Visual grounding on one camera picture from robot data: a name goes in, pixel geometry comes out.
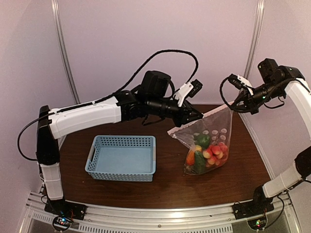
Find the clear polka dot zip bag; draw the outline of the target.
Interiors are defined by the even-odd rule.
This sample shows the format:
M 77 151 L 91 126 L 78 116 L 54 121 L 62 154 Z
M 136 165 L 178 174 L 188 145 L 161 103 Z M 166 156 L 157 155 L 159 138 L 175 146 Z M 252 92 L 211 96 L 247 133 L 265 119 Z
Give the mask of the clear polka dot zip bag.
M 189 149 L 185 174 L 203 175 L 227 162 L 232 119 L 233 111 L 223 104 L 204 113 L 202 119 L 168 131 L 169 136 Z

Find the green avocado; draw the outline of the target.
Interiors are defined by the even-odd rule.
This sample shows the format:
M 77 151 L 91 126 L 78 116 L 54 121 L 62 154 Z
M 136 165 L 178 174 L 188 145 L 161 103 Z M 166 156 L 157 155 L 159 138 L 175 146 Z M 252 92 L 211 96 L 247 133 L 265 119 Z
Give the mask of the green avocado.
M 208 148 L 210 146 L 211 138 L 208 134 L 200 134 L 195 139 L 195 144 L 203 148 Z

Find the orange red chili pepper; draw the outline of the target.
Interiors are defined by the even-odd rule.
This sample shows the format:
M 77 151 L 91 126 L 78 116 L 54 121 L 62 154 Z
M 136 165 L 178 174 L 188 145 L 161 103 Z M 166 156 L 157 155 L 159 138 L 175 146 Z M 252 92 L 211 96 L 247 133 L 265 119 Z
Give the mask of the orange red chili pepper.
M 195 163 L 195 152 L 201 152 L 202 147 L 199 145 L 194 145 L 188 152 L 187 157 L 186 157 L 186 164 L 188 166 L 192 166 Z

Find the red lychee bunch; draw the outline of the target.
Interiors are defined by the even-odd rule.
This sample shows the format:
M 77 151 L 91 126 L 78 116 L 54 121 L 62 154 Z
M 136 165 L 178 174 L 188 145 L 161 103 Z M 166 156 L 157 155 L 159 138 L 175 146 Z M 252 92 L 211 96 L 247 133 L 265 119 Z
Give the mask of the red lychee bunch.
M 207 168 L 218 168 L 224 165 L 228 160 L 229 147 L 220 142 L 215 145 L 210 145 L 203 150 L 203 157 L 206 160 Z

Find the green cucumber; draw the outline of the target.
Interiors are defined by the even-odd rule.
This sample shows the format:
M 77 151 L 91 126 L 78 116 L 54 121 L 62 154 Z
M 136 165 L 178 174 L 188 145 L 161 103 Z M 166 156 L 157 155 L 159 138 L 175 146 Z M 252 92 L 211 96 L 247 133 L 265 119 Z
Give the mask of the green cucumber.
M 206 161 L 202 153 L 199 151 L 195 152 L 195 163 L 193 165 L 193 170 L 197 174 L 202 174 L 205 171 Z

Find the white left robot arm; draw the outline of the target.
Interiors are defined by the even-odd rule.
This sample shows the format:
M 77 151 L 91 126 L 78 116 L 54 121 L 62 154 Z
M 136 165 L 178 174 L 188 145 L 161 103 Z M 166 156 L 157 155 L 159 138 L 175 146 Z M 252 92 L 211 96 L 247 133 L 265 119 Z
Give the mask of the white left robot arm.
M 51 208 L 60 216 L 70 211 L 64 201 L 60 172 L 58 140 L 72 133 L 100 125 L 127 122 L 137 118 L 157 116 L 170 118 L 176 127 L 202 119 L 187 98 L 195 96 L 203 87 L 198 80 L 184 83 L 171 97 L 166 97 L 171 77 L 160 71 L 147 71 L 141 84 L 132 90 L 116 91 L 101 100 L 94 100 L 65 108 L 43 106 L 37 125 L 36 158 L 43 174 Z

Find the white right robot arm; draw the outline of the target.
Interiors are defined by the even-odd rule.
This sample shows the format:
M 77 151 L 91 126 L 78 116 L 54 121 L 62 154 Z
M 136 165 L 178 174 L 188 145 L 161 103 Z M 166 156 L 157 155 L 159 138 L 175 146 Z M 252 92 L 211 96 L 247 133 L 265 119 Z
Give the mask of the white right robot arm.
M 258 70 L 263 84 L 253 87 L 251 83 L 240 75 L 231 74 L 228 81 L 241 91 L 233 103 L 228 107 L 237 113 L 256 114 L 259 108 L 275 98 L 289 99 L 294 112 L 282 110 L 280 115 L 272 120 L 281 135 L 276 142 L 280 148 L 285 139 L 290 145 L 294 138 L 299 138 L 297 127 L 305 127 L 303 136 L 311 135 L 311 89 L 302 73 L 295 67 L 281 66 L 274 59 L 266 58 L 258 64 Z M 256 188 L 254 200 L 249 203 L 249 210 L 253 214 L 260 214 L 267 206 L 268 200 L 283 191 L 289 191 L 306 180 L 311 174 L 311 149 L 306 148 L 294 159 L 288 169 L 280 173 L 271 181 Z

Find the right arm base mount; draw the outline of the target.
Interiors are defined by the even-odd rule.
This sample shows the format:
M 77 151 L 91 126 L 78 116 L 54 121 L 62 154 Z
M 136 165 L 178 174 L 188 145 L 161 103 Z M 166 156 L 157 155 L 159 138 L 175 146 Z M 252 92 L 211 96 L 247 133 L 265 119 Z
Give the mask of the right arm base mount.
M 253 200 L 237 201 L 232 205 L 232 210 L 236 220 L 245 218 L 249 228 L 258 232 L 263 231 L 268 226 L 267 214 L 274 210 L 274 206 L 269 203 L 262 207 L 256 205 Z

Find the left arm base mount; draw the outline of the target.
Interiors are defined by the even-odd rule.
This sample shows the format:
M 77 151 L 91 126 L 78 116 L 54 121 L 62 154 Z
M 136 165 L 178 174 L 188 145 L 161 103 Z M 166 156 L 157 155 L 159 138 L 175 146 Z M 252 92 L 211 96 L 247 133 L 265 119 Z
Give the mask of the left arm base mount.
M 64 232 L 77 226 L 77 220 L 84 220 L 86 214 L 86 205 L 74 202 L 64 201 L 47 202 L 44 210 L 54 214 L 52 227 L 58 232 Z

